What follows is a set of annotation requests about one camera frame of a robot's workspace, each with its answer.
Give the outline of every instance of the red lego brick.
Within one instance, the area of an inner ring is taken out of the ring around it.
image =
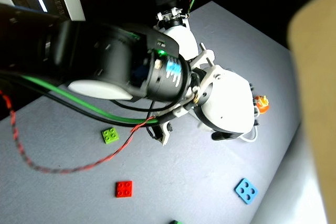
[[[117,198],[132,197],[132,181],[117,182],[115,188],[115,196]]]

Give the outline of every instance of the orange object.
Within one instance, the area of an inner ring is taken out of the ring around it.
[[[255,97],[255,99],[257,100],[257,107],[260,111],[260,114],[266,113],[266,111],[268,111],[269,109],[269,102],[266,96],[258,95],[257,97]]]

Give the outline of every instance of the table surface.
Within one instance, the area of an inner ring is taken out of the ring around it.
[[[290,52],[232,13],[210,2],[190,17],[197,42],[215,51],[215,63],[232,69],[266,94],[270,110],[259,118],[259,138],[212,141],[190,115],[172,121],[168,145],[139,130],[113,160],[70,175],[41,174],[17,154],[9,118],[0,122],[1,223],[249,223],[299,125],[297,84]],[[143,118],[109,101],[84,98],[117,115]],[[149,106],[148,101],[137,104]],[[109,125],[47,98],[17,113],[26,152],[40,165],[69,168],[114,152],[129,135],[105,145]],[[246,177],[259,190],[251,205],[234,192]],[[117,181],[132,180],[132,198],[115,198]]]

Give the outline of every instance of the beige object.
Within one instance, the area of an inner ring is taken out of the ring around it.
[[[312,0],[288,39],[298,68],[303,120],[329,223],[336,223],[336,0]]]

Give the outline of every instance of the blue lego brick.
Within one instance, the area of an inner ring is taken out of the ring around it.
[[[258,190],[251,184],[247,178],[243,178],[235,188],[236,193],[246,203],[251,204],[257,196]]]

